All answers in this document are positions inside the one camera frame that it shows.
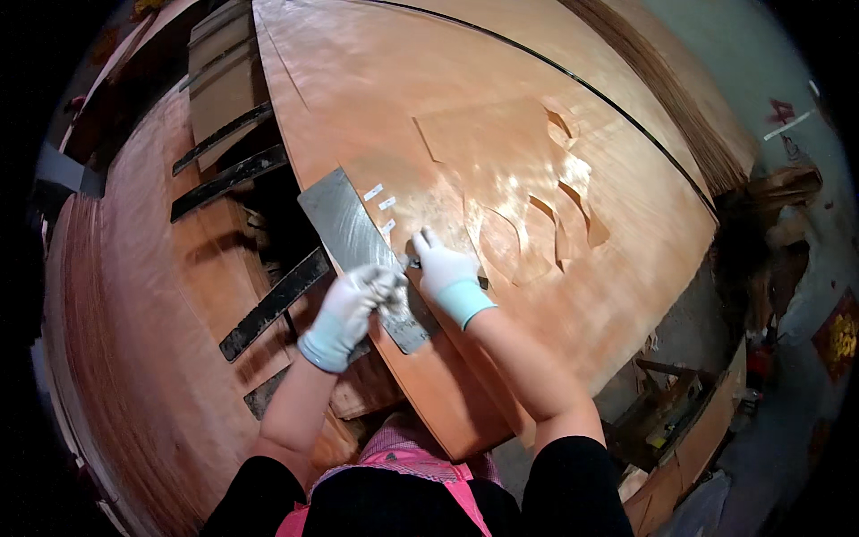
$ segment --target pink apron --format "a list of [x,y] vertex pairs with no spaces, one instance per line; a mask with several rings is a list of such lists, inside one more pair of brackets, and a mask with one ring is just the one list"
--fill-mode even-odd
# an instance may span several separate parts
[[[466,512],[469,518],[478,525],[484,537],[491,537],[489,528],[486,527],[483,515],[480,514],[477,502],[472,494],[472,489],[468,486],[468,481],[472,479],[472,472],[466,463],[454,465],[448,461],[438,459],[430,452],[418,448],[409,447],[405,449],[386,449],[376,451],[366,457],[362,456],[360,462],[356,465],[350,464],[341,467],[332,468],[325,472],[321,478],[310,489],[308,498],[313,496],[314,490],[319,483],[330,478],[336,473],[340,473],[347,468],[354,467],[373,467],[384,470],[394,470],[395,472],[404,475],[414,475],[419,478],[429,479],[438,483],[443,483],[445,488],[456,500],[456,503]],[[277,529],[277,537],[298,537],[304,530],[304,522],[307,520],[309,512],[308,505],[295,503],[295,510],[290,512]]]

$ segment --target white label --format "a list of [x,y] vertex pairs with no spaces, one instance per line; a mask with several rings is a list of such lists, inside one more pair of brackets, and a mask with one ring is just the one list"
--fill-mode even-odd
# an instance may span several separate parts
[[390,219],[390,220],[388,220],[388,221],[387,221],[387,223],[382,227],[381,232],[382,232],[383,234],[384,234],[384,233],[391,233],[391,229],[393,229],[393,226],[395,226],[395,225],[397,225],[397,223],[393,220],[393,218],[391,218],[391,219]]
[[366,194],[364,194],[364,201],[369,201],[369,200],[373,199],[373,197],[376,194],[378,194],[379,192],[381,192],[381,183],[374,186],[373,190],[371,190],[370,192],[367,192]]
[[391,197],[391,198],[388,198],[388,199],[386,199],[385,201],[381,202],[381,203],[379,204],[379,208],[380,208],[380,209],[382,209],[382,210],[384,211],[385,209],[387,209],[388,207],[390,207],[391,205],[393,205],[393,204],[395,204],[395,203],[397,203],[397,199],[396,199],[396,198]]

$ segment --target red marking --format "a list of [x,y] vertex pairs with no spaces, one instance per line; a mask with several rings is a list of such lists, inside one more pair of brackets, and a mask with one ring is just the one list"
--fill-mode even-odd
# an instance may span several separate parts
[[776,111],[776,113],[766,117],[766,120],[770,123],[781,123],[782,125],[786,125],[791,119],[796,117],[796,114],[794,113],[794,105],[789,102],[770,99],[770,105],[772,106],[772,109]]

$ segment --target black sleeve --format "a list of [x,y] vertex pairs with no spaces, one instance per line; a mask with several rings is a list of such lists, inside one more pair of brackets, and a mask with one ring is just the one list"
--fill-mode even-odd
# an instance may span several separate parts
[[599,442],[558,438],[539,452],[522,498],[531,535],[632,536],[617,490],[618,471]]
[[251,457],[239,468],[200,537],[274,535],[295,502],[305,503],[306,498],[292,472],[269,457]]

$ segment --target person's right hand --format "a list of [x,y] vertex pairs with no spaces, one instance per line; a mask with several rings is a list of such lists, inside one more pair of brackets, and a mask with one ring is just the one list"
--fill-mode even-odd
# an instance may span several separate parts
[[412,235],[411,242],[421,258],[421,290],[462,330],[477,312],[495,307],[480,289],[476,259],[446,248],[427,226]]

